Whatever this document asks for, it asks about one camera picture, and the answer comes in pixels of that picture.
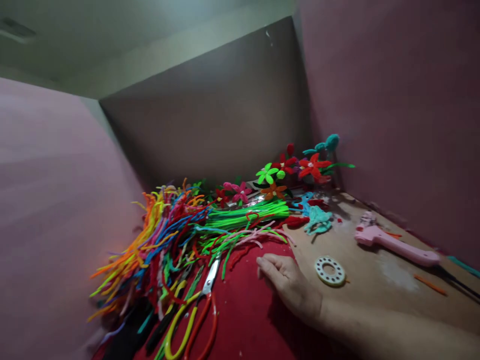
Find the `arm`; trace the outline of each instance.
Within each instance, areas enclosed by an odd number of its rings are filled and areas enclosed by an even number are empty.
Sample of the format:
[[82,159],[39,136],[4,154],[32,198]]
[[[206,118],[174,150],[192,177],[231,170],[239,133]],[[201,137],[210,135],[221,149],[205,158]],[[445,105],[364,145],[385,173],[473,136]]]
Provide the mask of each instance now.
[[258,277],[307,325],[337,339],[364,359],[479,359],[480,338],[400,312],[324,298],[291,257],[257,258]]

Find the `white ring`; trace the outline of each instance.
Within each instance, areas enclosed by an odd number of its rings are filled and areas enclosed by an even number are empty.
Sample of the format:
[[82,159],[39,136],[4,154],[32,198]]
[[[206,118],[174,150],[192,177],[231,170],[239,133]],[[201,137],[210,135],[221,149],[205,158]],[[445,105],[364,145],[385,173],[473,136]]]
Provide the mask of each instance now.
[[[327,274],[324,271],[324,265],[330,265],[333,268],[333,274]],[[337,260],[331,258],[330,256],[320,256],[315,261],[315,270],[320,278],[325,284],[331,287],[340,287],[345,284],[345,270],[342,265],[339,264]]]

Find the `pink glue gun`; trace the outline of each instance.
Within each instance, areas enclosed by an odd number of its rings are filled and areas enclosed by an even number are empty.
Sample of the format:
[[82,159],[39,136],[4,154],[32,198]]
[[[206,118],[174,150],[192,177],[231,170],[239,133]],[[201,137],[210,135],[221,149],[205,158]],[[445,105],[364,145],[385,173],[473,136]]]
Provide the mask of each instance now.
[[435,252],[420,250],[388,235],[379,228],[377,217],[371,211],[367,211],[361,217],[360,224],[356,227],[355,240],[359,244],[369,247],[374,243],[381,244],[394,253],[424,267],[429,268],[440,263],[440,256]]

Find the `scissor handle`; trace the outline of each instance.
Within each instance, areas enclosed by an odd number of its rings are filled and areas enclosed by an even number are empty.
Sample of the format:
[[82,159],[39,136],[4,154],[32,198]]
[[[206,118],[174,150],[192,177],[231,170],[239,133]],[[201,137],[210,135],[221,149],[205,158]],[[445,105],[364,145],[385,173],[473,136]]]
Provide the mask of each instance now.
[[206,295],[206,304],[205,307],[203,308],[203,311],[201,312],[200,319],[198,319],[198,322],[195,324],[195,327],[193,328],[193,332],[190,334],[190,339],[188,339],[188,343],[186,345],[185,349],[185,356],[183,357],[183,360],[189,360],[190,356],[190,350],[192,349],[192,346],[195,342],[195,338],[197,337],[197,334],[199,333],[200,327],[202,326],[205,317],[207,316],[207,313],[209,311],[210,304],[213,303],[213,326],[211,329],[210,333],[210,338],[208,339],[208,342],[206,343],[205,348],[203,349],[200,357],[198,359],[206,359],[207,356],[209,355],[210,349],[212,348],[215,340],[215,335],[217,333],[217,325],[219,323],[219,318],[217,314],[217,303],[215,302],[215,294],[212,292],[209,292]]
[[190,304],[196,301],[201,294],[202,294],[201,291],[197,292],[195,295],[193,295],[191,298],[187,300],[185,305],[180,306],[180,309],[178,309],[175,317],[171,321],[170,328],[168,329],[168,332],[166,333],[166,337],[165,337],[165,357],[167,358],[167,360],[177,360],[178,358],[180,358],[180,356],[182,356],[182,353],[185,349],[185,346],[187,345],[187,341],[192,331],[195,315],[197,314],[197,310],[199,309],[197,306],[193,308],[190,314],[190,319],[188,320],[188,326],[186,327],[185,335],[183,336],[183,340],[181,341],[180,347],[178,348],[177,352],[174,354],[172,354],[172,336],[174,334],[175,328],[177,327],[179,318],[182,316],[185,310],[190,306]]
[[[178,284],[175,291],[176,298],[182,298],[186,286],[187,286],[186,280],[183,280]],[[165,330],[167,330],[170,324],[170,321],[173,319],[174,314],[177,312],[178,306],[179,304],[177,304],[176,302],[173,302],[173,301],[171,302],[170,306],[168,307],[168,310],[165,313],[165,316],[160,321],[160,324],[158,324],[156,329],[153,331],[152,335],[150,336],[150,339],[148,339],[148,342],[146,343],[146,346],[145,346],[146,354],[148,356],[154,352],[155,348],[159,344],[160,340],[162,339],[162,336],[165,334]]]

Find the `pink wall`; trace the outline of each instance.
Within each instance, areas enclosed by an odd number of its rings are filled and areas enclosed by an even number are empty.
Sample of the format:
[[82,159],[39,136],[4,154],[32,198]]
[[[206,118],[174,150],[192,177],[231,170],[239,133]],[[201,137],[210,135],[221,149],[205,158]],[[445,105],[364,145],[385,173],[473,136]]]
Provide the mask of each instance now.
[[301,0],[312,110],[345,188],[480,268],[480,3]]
[[142,189],[97,101],[0,78],[0,113],[0,359],[89,359],[89,276]]

